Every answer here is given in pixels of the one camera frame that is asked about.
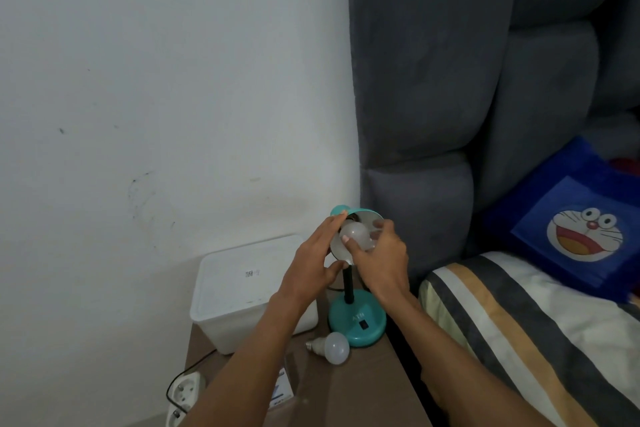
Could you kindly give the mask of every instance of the person's right arm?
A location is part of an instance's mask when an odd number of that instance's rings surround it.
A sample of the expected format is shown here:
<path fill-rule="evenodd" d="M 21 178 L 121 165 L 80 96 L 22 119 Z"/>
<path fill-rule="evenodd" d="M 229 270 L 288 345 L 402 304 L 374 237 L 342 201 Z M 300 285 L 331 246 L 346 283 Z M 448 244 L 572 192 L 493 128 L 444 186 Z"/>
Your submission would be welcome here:
<path fill-rule="evenodd" d="M 422 366 L 429 390 L 455 427 L 551 427 L 522 397 L 510 390 L 455 342 L 420 307 L 409 291 L 406 246 L 385 220 L 378 243 L 363 252 L 346 240 L 360 276 L 404 334 Z"/>

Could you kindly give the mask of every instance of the striped bedding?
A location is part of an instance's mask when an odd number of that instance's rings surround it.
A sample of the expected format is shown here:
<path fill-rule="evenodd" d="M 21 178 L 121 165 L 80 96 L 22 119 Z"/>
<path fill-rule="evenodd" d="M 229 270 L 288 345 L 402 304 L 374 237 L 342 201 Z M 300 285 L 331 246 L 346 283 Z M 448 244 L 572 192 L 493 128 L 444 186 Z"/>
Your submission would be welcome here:
<path fill-rule="evenodd" d="M 490 252 L 431 273 L 420 303 L 557 426 L 640 426 L 640 309 Z"/>

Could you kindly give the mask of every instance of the person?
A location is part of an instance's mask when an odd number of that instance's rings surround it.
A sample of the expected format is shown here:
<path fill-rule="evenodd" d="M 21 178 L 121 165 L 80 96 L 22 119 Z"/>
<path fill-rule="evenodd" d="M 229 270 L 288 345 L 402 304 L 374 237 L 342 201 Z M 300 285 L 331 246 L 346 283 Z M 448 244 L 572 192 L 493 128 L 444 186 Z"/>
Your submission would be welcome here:
<path fill-rule="evenodd" d="M 182 427 L 259 427 L 264 422 L 285 347 L 302 313 L 345 262 L 325 268 L 346 211 L 327 218 L 305 241 L 249 337 L 213 379 Z M 487 371 L 420 307 L 409 291 L 406 246 L 390 220 L 377 222 L 376 247 L 346 240 L 360 277 L 404 334 L 432 395 L 460 427 L 548 427 L 551 422 Z"/>

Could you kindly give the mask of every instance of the white box lid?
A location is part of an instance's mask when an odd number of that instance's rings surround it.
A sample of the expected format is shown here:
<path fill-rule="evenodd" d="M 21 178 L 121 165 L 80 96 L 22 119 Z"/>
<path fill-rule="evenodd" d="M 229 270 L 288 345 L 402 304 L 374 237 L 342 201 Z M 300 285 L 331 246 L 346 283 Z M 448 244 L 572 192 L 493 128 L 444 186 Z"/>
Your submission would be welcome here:
<path fill-rule="evenodd" d="M 208 254 L 200 262 L 191 320 L 199 323 L 268 302 L 303 241 L 290 235 Z"/>

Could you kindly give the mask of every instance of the black cord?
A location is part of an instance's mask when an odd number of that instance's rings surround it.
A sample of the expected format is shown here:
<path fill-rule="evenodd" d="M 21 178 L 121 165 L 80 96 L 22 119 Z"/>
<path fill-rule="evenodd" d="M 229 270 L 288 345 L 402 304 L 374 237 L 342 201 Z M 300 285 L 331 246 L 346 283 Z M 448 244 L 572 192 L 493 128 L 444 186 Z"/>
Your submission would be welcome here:
<path fill-rule="evenodd" d="M 171 380 L 171 383 L 169 383 L 169 387 L 166 390 L 166 393 L 164 394 L 164 396 L 166 397 L 167 400 L 169 400 L 169 403 L 176 407 L 179 408 L 181 411 L 183 411 L 184 415 L 187 415 L 187 411 L 181 406 L 178 405 L 176 402 L 174 402 L 170 397 L 169 397 L 169 391 L 171 390 L 171 387 L 173 386 L 173 384 L 175 383 L 175 381 L 180 378 L 182 375 L 184 375 L 185 373 L 187 373 L 189 370 L 192 370 L 194 368 L 196 368 L 196 366 L 198 366 L 200 363 L 202 363 L 204 360 L 206 360 L 207 358 L 209 358 L 213 353 L 215 353 L 216 351 L 213 350 L 209 353 L 207 353 L 206 355 L 204 355 L 202 358 L 200 358 L 198 361 L 196 361 L 196 363 L 194 363 L 193 365 L 189 366 L 188 368 L 186 368 L 183 372 L 178 373 L 178 375 L 175 376 L 174 379 Z"/>

